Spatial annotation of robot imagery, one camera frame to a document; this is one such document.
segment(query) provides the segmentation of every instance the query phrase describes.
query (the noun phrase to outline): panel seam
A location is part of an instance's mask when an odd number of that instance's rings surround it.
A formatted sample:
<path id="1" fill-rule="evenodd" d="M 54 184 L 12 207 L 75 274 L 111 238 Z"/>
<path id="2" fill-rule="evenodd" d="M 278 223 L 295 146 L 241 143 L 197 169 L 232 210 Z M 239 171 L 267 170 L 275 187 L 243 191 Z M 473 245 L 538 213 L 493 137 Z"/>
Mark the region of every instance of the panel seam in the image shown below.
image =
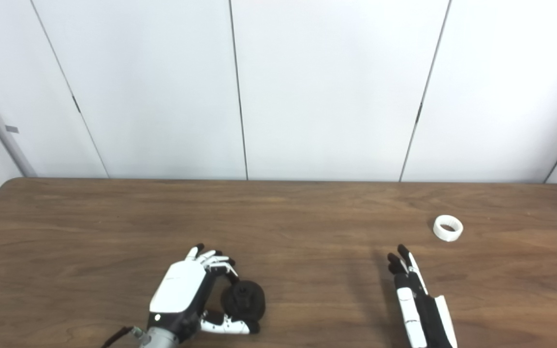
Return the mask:
<path id="1" fill-rule="evenodd" d="M 44 28 L 44 23 L 42 22 L 42 18 L 40 18 L 40 14 L 38 13 L 38 9 L 36 8 L 36 5 L 33 3 L 33 0 L 29 0 L 31 2 L 31 6 L 33 7 L 33 11 L 34 13 L 36 13 L 36 17 L 38 18 L 38 22 L 40 23 L 40 27 L 42 27 L 42 32 L 44 33 L 44 36 L 46 37 L 46 41 L 48 42 L 49 46 L 51 47 L 51 52 L 53 52 L 53 57 L 55 57 L 55 61 L 57 62 L 57 66 L 59 67 L 59 71 L 61 72 L 61 75 L 64 77 L 64 81 L 66 81 L 66 86 L 68 87 L 68 91 L 70 92 L 70 96 L 73 98 L 73 102 L 77 108 L 77 111 L 79 112 L 79 115 L 81 116 L 81 119 L 83 120 L 83 125 L 85 125 L 85 128 L 87 130 L 87 134 L 89 135 L 89 139 L 91 140 L 91 144 L 93 145 L 93 148 L 96 150 L 96 154 L 98 155 L 98 158 L 100 160 L 100 164 L 102 165 L 102 168 L 104 169 L 104 173 L 106 174 L 107 178 L 111 178 L 111 176 L 109 176 L 109 172 L 106 169 L 106 165 L 104 165 L 104 161 L 102 160 L 102 156 L 100 156 L 100 151 L 98 151 L 98 146 L 96 146 L 96 142 L 93 139 L 93 136 L 91 136 L 91 132 L 89 130 L 89 127 L 87 126 L 87 122 L 85 117 L 83 116 L 83 113 L 81 112 L 81 109 L 79 107 L 79 104 L 77 103 L 77 99 L 74 96 L 73 93 L 73 89 L 70 87 L 70 83 L 68 82 L 68 77 L 66 77 L 66 73 L 64 73 L 64 69 L 61 66 L 61 63 L 59 61 L 59 58 L 57 57 L 57 53 L 55 53 L 55 47 L 53 47 L 53 43 L 51 42 L 51 38 L 49 38 L 48 33 L 46 33 L 46 28 Z"/>
<path id="2" fill-rule="evenodd" d="M 238 89 L 238 108 L 240 116 L 240 130 L 242 131 L 242 149 L 244 151 L 244 170 L 246 173 L 246 180 L 248 181 L 248 161 L 246 160 L 246 139 L 244 135 L 244 119 L 242 117 L 242 99 L 239 90 L 239 71 L 238 71 L 238 54 L 236 53 L 236 35 L 234 31 L 234 12 L 232 10 L 232 0 L 229 0 L 229 19 L 232 25 L 232 45 L 234 46 L 234 64 L 236 68 L 236 86 Z"/>
<path id="3" fill-rule="evenodd" d="M 446 19 L 448 18 L 448 12 L 451 10 L 451 3 L 453 0 L 448 0 L 448 5 L 446 6 L 446 13 L 444 14 L 444 20 L 442 21 L 442 27 L 440 28 L 440 35 L 438 37 L 438 43 L 435 46 L 435 51 L 433 51 L 433 59 L 431 60 L 431 67 L 429 67 L 429 74 L 427 75 L 427 81 L 425 82 L 425 88 L 423 90 L 423 96 L 420 98 L 420 105 L 418 106 L 418 112 L 416 113 L 416 120 L 414 121 L 414 127 L 411 130 L 410 142 L 407 145 L 407 151 L 405 152 L 405 159 L 403 161 L 403 167 L 401 167 L 401 175 L 398 177 L 398 181 L 403 181 L 403 175 L 405 174 L 405 167 L 407 165 L 407 159 L 410 156 L 411 144 L 414 141 L 414 136 L 416 134 L 416 128 L 418 127 L 418 121 L 420 121 L 420 114 L 423 110 L 423 104 L 425 103 L 425 97 L 427 95 L 427 90 L 429 89 L 429 81 L 431 81 L 431 73 L 433 72 L 433 67 L 435 66 L 435 60 L 438 57 L 438 50 L 440 49 L 440 42 L 442 42 L 442 35 L 444 34 L 444 28 L 446 27 Z"/>

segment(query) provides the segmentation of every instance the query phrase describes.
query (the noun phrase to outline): wooden table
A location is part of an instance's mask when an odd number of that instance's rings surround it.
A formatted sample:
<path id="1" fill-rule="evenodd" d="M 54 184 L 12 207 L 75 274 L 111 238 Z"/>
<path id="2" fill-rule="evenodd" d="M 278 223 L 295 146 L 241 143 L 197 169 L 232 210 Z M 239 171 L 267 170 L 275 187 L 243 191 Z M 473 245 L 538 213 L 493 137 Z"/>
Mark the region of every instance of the wooden table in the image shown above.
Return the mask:
<path id="1" fill-rule="evenodd" d="M 464 223 L 457 242 L 431 232 L 440 214 Z M 259 335 L 188 347 L 408 347 L 385 260 L 399 243 L 461 348 L 557 347 L 557 185 L 28 178 L 0 189 L 0 347 L 97 348 L 145 326 L 198 242 L 259 282 L 267 311 Z"/>

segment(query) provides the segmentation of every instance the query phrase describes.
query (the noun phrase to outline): white ring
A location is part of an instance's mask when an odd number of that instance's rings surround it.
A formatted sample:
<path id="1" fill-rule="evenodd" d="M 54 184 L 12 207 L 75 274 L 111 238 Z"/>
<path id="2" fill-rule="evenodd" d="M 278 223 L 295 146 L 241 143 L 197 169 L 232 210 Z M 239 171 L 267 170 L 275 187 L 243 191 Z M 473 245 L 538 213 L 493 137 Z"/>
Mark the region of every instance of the white ring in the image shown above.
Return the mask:
<path id="1" fill-rule="evenodd" d="M 448 231 L 442 225 L 447 225 L 451 227 L 454 231 Z M 433 233 L 435 233 L 438 238 L 445 240 L 447 242 L 453 242 L 461 236 L 461 232 L 464 231 L 464 224 L 459 221 L 455 216 L 450 215 L 440 215 L 435 219 L 433 223 Z"/>

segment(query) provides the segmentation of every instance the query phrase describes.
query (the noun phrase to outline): robotic hand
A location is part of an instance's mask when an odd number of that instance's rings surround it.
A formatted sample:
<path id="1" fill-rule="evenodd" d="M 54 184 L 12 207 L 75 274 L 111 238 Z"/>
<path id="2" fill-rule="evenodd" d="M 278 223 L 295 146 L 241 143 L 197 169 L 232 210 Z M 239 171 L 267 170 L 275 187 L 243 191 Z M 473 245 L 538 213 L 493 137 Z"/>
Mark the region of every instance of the robotic hand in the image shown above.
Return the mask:
<path id="1" fill-rule="evenodd" d="M 235 262 L 218 250 L 199 255 L 203 244 L 195 245 L 184 260 L 172 264 L 150 302 L 148 331 L 122 328 L 103 348 L 130 333 L 141 341 L 140 348 L 176 348 L 197 331 L 220 334 L 255 334 L 265 311 L 265 297 L 259 285 L 240 281 Z M 225 313 L 205 310 L 215 280 L 226 276 L 232 285 L 225 289 L 221 304 Z"/>
<path id="2" fill-rule="evenodd" d="M 403 244 L 401 260 L 388 254 L 388 269 L 394 274 L 396 295 L 412 348 L 457 348 L 451 314 L 444 296 L 429 296 L 414 256 Z"/>

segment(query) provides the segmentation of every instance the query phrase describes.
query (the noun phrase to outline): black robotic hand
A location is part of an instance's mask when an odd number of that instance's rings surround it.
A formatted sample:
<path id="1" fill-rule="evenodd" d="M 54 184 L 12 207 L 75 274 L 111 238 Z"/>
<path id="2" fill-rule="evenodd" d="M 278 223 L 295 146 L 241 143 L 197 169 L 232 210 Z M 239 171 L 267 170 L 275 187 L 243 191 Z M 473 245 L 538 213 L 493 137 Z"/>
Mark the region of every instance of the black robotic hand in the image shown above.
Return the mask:
<path id="1" fill-rule="evenodd" d="M 397 250 L 403 259 L 388 254 L 388 269 L 394 274 L 410 345 L 412 348 L 457 348 L 446 299 L 429 296 L 414 256 L 403 244 Z"/>

